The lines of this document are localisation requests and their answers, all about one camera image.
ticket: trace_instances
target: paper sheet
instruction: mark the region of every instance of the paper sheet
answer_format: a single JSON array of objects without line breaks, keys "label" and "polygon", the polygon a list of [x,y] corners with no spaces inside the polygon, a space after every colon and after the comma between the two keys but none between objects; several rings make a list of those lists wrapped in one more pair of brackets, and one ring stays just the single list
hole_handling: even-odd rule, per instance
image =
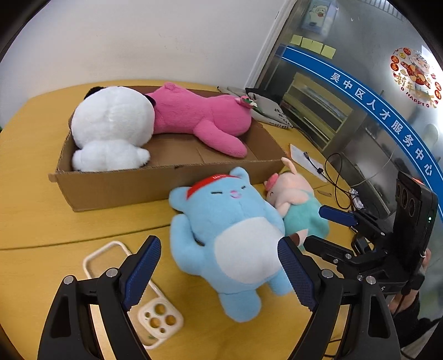
[{"label": "paper sheet", "polygon": [[305,49],[309,49],[309,46],[312,45],[312,39],[308,39],[308,38],[303,38],[302,40],[302,47],[304,47]]},{"label": "paper sheet", "polygon": [[[311,174],[314,174],[316,177],[318,177],[321,181],[326,182],[326,179],[317,172],[317,170],[312,166],[312,164],[309,162],[307,158],[303,155],[303,151],[301,151],[299,148],[295,147],[291,144],[291,158],[294,160],[298,165],[303,166],[307,171],[309,171]],[[310,158],[311,161],[314,163],[315,167],[324,169],[324,166],[320,164],[318,161]]]},{"label": "paper sheet", "polygon": [[320,54],[322,52],[323,43],[319,43],[318,41],[312,40],[312,44],[309,46],[309,50]]},{"label": "paper sheet", "polygon": [[325,45],[325,47],[322,50],[322,55],[326,56],[329,59],[332,59],[335,54],[335,49],[333,47]]},{"label": "paper sheet", "polygon": [[302,42],[302,36],[300,35],[292,35],[291,44],[300,45]]}]

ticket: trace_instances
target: plush toy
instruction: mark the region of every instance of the plush toy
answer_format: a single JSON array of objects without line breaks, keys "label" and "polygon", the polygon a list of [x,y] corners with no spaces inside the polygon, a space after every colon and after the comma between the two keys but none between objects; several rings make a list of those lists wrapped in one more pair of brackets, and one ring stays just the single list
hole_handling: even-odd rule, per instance
[{"label": "plush toy", "polygon": [[248,97],[194,94],[171,82],[149,94],[156,102],[154,134],[194,134],[206,145],[233,157],[246,156],[237,136],[251,126],[253,102]]},{"label": "plush toy", "polygon": [[261,308],[256,288],[265,282],[277,295],[292,290],[277,255],[283,220],[244,169],[176,188],[169,204],[183,212],[171,223],[174,260],[182,271],[209,282],[229,317],[254,318]]},{"label": "plush toy", "polygon": [[314,190],[297,173],[292,161],[285,157],[281,160],[290,171],[272,175],[264,182],[264,187],[268,192],[266,200],[283,217],[285,235],[298,241],[299,246],[309,235],[325,238],[329,233],[329,224],[319,215],[321,205],[314,196]]},{"label": "plush toy", "polygon": [[154,132],[155,101],[123,86],[94,87],[77,106],[71,122],[79,150],[74,170],[98,172],[138,168],[149,161],[140,148]]}]

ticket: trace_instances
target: pink plush bear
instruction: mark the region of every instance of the pink plush bear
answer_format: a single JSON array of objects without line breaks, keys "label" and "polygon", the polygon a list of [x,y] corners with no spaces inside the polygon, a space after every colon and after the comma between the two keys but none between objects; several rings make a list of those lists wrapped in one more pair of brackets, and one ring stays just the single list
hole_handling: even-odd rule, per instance
[{"label": "pink plush bear", "polygon": [[246,156],[237,136],[251,126],[252,106],[243,98],[194,94],[171,82],[149,94],[156,104],[154,134],[194,134],[206,145],[233,157]]}]

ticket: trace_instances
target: blue gripper pad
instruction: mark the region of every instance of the blue gripper pad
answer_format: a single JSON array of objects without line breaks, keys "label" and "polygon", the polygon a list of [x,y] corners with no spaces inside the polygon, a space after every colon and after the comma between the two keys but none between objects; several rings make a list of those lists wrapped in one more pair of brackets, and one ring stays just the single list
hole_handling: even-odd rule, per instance
[{"label": "blue gripper pad", "polygon": [[310,311],[314,311],[318,304],[316,298],[321,285],[318,277],[320,268],[310,256],[303,255],[289,237],[279,241],[277,253],[300,303]]},{"label": "blue gripper pad", "polygon": [[154,238],[144,250],[134,271],[129,275],[125,283],[123,300],[123,306],[127,311],[140,302],[152,273],[160,260],[161,248],[160,240],[157,237]]},{"label": "blue gripper pad", "polygon": [[323,205],[319,209],[319,215],[323,219],[333,221],[334,223],[341,224],[347,227],[355,226],[358,224],[357,220],[349,212],[341,211],[333,207]]}]

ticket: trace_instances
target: blue stripe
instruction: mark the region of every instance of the blue stripe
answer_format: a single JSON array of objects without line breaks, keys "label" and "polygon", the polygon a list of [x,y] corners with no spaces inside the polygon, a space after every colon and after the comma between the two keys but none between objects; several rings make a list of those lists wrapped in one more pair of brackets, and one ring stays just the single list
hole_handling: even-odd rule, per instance
[{"label": "blue stripe", "polygon": [[[433,155],[415,130],[410,127],[408,122],[384,99],[343,70],[299,49],[287,47],[282,59],[309,71],[335,86],[353,99],[365,111],[372,114],[376,121],[388,131],[395,142],[403,149],[404,153],[422,175],[427,186],[437,194],[439,199],[443,199],[443,175]],[[399,133],[393,129],[395,128],[395,121],[402,126],[398,131]],[[410,135],[412,138],[412,144],[409,147],[406,146],[404,142],[406,135]],[[439,213],[443,219],[443,211],[440,204]]]}]

